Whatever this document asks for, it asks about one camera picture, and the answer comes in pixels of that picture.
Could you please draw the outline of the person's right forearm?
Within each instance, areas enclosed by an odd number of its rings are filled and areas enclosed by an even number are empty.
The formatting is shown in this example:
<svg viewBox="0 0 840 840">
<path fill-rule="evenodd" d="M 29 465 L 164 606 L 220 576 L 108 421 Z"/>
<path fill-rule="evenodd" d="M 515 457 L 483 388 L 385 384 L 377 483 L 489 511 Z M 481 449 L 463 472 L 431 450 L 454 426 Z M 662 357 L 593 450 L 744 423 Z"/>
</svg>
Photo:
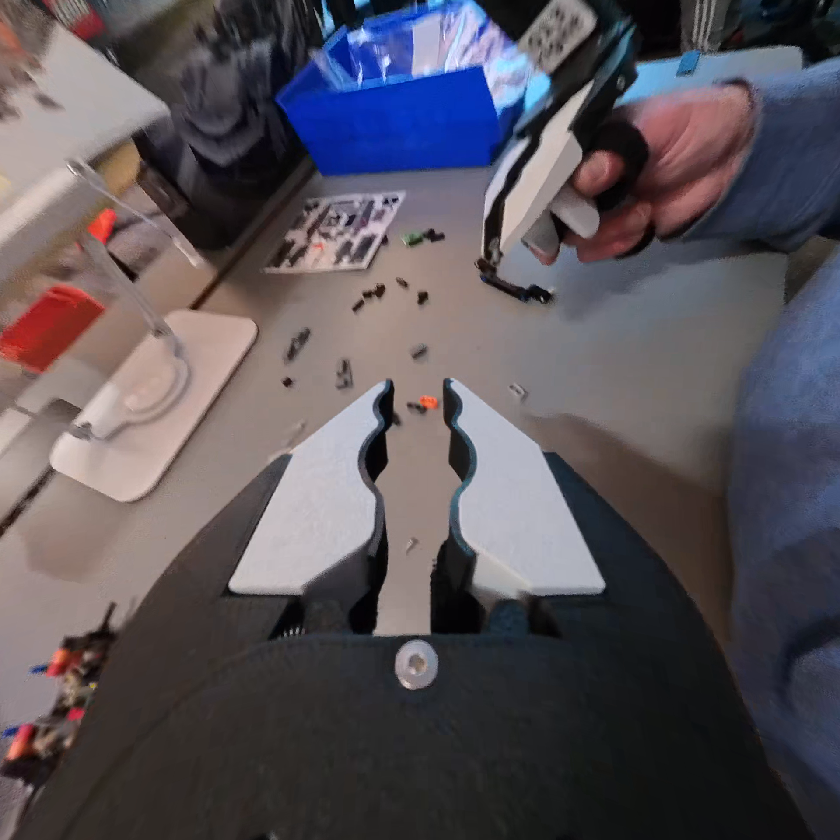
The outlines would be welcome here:
<svg viewBox="0 0 840 840">
<path fill-rule="evenodd" d="M 686 240 L 752 242 L 792 253 L 838 238 L 839 58 L 747 85 L 752 140 L 737 174 Z"/>
</svg>

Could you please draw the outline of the dark crumpled cloth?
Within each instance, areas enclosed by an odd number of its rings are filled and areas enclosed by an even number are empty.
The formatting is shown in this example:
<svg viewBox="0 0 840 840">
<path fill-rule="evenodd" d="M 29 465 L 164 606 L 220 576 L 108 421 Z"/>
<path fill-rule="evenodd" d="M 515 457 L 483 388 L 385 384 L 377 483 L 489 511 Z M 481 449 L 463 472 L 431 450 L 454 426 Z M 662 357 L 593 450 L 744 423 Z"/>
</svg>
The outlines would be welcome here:
<svg viewBox="0 0 840 840">
<path fill-rule="evenodd" d="M 321 44 L 311 2 L 215 2 L 180 75 L 177 132 L 212 172 L 249 179 L 280 168 L 298 142 L 277 94 Z"/>
</svg>

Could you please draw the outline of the multicoloured lego car chassis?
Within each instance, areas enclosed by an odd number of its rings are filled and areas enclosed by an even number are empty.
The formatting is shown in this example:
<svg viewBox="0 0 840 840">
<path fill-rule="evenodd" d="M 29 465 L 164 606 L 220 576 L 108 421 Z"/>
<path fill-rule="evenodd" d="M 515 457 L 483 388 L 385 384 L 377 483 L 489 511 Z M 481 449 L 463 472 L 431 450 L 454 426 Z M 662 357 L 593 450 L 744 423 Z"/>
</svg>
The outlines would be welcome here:
<svg viewBox="0 0 840 840">
<path fill-rule="evenodd" d="M 109 661 L 119 630 L 111 602 L 99 625 L 80 635 L 63 637 L 50 660 L 30 669 L 56 684 L 47 712 L 2 730 L 1 775 L 27 793 L 42 789 L 77 739 Z"/>
</svg>

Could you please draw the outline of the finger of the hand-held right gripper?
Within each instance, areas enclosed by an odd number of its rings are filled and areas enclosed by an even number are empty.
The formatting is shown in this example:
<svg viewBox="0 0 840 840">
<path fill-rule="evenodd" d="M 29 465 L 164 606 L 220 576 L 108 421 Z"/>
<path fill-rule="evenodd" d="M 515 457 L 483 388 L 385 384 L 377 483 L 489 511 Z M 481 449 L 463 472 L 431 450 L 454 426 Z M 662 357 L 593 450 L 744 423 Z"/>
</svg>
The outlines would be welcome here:
<svg viewBox="0 0 840 840">
<path fill-rule="evenodd" d="M 582 159 L 571 124 L 584 103 L 585 90 L 580 89 L 533 138 L 535 144 L 522 139 L 515 147 L 520 155 L 508 172 L 512 183 L 500 193 L 502 256 L 519 243 L 540 256 L 557 255 L 565 228 L 554 220 L 550 208 Z"/>
<path fill-rule="evenodd" d="M 533 200 L 531 138 L 514 138 L 500 155 L 486 188 L 482 257 L 500 258 Z"/>
</svg>

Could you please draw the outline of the lego sticker sheet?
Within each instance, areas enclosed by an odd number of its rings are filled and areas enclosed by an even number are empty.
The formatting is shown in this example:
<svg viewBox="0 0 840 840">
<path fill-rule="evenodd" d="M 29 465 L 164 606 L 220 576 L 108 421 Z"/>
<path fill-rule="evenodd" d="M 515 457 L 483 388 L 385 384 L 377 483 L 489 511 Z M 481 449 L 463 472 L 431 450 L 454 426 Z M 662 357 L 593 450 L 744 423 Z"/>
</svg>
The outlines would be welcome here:
<svg viewBox="0 0 840 840">
<path fill-rule="evenodd" d="M 307 199 L 261 272 L 302 275 L 368 269 L 389 243 L 389 228 L 405 199 L 405 191 Z"/>
</svg>

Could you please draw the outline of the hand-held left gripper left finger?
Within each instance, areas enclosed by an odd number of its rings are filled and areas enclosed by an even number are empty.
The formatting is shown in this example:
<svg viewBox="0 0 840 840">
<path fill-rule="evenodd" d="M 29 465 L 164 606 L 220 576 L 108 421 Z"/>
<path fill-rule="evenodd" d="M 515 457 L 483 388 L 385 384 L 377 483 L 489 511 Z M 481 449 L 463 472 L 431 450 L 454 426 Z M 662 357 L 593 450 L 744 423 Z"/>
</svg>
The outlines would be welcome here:
<svg viewBox="0 0 840 840">
<path fill-rule="evenodd" d="M 393 403 L 393 381 L 377 383 L 279 457 L 279 479 L 228 581 L 231 593 L 287 597 L 305 615 L 334 604 L 351 632 L 375 630 L 388 554 L 375 480 L 387 465 Z"/>
</svg>

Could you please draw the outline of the black lego beam assembly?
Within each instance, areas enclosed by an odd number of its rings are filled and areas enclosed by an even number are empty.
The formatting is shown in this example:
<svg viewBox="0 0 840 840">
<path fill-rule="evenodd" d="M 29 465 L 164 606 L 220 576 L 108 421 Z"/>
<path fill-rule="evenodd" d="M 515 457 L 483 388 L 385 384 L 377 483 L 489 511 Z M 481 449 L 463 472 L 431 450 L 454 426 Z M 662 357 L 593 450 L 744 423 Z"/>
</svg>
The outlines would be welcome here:
<svg viewBox="0 0 840 840">
<path fill-rule="evenodd" d="M 549 290 L 535 284 L 523 287 L 502 278 L 499 274 L 501 259 L 500 240 L 493 238 L 485 246 L 483 256 L 476 260 L 479 279 L 483 283 L 523 303 L 536 301 L 547 306 L 553 302 L 553 293 Z"/>
</svg>

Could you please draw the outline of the lego instruction booklet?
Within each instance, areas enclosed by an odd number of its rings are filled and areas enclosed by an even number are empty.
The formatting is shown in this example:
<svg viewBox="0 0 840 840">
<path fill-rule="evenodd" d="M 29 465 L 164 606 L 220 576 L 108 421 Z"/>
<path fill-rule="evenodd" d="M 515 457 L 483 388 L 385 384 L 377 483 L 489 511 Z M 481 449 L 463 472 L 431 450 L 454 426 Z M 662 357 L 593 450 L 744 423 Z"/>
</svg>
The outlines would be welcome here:
<svg viewBox="0 0 840 840">
<path fill-rule="evenodd" d="M 96 159 L 166 111 L 53 18 L 2 2 L 3 211 L 66 161 Z"/>
</svg>

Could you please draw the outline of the dark flat panel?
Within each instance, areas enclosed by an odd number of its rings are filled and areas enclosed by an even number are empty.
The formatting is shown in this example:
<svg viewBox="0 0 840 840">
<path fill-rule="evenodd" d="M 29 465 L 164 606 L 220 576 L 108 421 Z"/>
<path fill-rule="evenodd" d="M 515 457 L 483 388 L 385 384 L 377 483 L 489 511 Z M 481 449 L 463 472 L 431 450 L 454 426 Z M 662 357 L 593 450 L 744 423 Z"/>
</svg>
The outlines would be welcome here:
<svg viewBox="0 0 840 840">
<path fill-rule="evenodd" d="M 305 151 L 285 118 L 279 143 L 265 131 L 250 150 L 219 165 L 201 156 L 171 118 L 136 133 L 139 184 L 154 204 L 199 250 L 235 243 L 291 177 Z"/>
</svg>

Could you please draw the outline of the person's right hand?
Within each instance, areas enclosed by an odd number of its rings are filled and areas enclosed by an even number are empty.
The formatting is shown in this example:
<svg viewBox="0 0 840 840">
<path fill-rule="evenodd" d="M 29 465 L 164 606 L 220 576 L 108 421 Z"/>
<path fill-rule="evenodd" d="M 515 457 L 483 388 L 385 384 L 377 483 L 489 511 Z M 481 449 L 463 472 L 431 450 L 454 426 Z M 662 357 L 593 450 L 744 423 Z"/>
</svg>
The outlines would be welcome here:
<svg viewBox="0 0 840 840">
<path fill-rule="evenodd" d="M 596 234 L 530 234 L 523 244 L 542 264 L 562 245 L 582 263 L 620 259 L 652 238 L 673 237 L 710 210 L 727 191 L 749 152 L 755 115 L 744 80 L 632 101 L 614 111 L 632 124 L 648 149 L 645 168 L 625 202 L 602 215 Z"/>
</svg>

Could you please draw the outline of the white desk stand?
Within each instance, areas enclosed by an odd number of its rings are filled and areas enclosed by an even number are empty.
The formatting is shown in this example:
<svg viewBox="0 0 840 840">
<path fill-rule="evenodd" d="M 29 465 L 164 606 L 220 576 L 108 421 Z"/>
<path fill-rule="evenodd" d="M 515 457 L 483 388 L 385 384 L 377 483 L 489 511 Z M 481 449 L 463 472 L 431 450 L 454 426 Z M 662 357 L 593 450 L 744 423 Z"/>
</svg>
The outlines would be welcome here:
<svg viewBox="0 0 840 840">
<path fill-rule="evenodd" d="M 49 466 L 105 497 L 135 502 L 160 484 L 258 328 L 250 318 L 192 309 L 162 316 L 105 244 L 86 233 L 81 245 L 140 310 L 148 333 L 57 438 Z"/>
</svg>

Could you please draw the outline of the red box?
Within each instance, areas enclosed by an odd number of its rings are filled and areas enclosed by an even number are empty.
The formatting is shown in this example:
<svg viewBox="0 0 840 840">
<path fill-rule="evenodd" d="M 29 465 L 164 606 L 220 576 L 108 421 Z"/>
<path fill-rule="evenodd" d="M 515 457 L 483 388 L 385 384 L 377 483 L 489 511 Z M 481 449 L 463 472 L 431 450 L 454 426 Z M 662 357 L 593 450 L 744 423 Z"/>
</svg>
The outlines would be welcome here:
<svg viewBox="0 0 840 840">
<path fill-rule="evenodd" d="M 104 312 L 104 305 L 86 291 L 56 284 L 2 331 L 2 360 L 42 374 Z"/>
</svg>

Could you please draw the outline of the clear plastic bags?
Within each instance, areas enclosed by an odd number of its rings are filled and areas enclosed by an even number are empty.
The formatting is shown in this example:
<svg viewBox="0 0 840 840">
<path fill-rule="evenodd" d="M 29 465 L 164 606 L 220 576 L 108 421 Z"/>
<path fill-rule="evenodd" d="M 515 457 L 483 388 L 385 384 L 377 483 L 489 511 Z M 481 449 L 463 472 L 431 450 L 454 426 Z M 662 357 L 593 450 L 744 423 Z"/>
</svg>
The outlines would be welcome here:
<svg viewBox="0 0 840 840">
<path fill-rule="evenodd" d="M 479 69 L 501 111 L 518 102 L 537 75 L 531 60 L 475 2 L 373 17 L 346 39 L 350 76 L 358 86 Z"/>
</svg>

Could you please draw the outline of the blue storage bin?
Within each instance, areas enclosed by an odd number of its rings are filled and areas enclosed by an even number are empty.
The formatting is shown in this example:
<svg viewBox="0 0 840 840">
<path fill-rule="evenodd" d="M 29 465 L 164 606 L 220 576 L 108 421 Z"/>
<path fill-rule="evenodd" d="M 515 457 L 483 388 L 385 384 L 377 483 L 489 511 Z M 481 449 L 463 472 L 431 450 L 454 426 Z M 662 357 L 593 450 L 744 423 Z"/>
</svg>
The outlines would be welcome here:
<svg viewBox="0 0 840 840">
<path fill-rule="evenodd" d="M 314 50 L 276 96 L 322 175 L 484 167 L 494 161 L 522 114 L 526 92 L 498 111 L 479 69 L 358 86 L 350 76 L 351 30 L 342 27 Z"/>
</svg>

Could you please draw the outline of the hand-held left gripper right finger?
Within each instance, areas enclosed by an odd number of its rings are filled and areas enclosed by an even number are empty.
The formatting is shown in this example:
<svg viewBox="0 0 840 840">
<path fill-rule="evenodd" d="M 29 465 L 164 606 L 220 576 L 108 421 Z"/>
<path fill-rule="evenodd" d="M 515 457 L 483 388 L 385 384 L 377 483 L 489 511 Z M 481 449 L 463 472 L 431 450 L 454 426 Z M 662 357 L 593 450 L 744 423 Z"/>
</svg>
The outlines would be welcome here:
<svg viewBox="0 0 840 840">
<path fill-rule="evenodd" d="M 547 455 L 463 382 L 444 380 L 459 478 L 430 577 L 433 634 L 476 634 L 498 604 L 606 590 Z"/>
</svg>

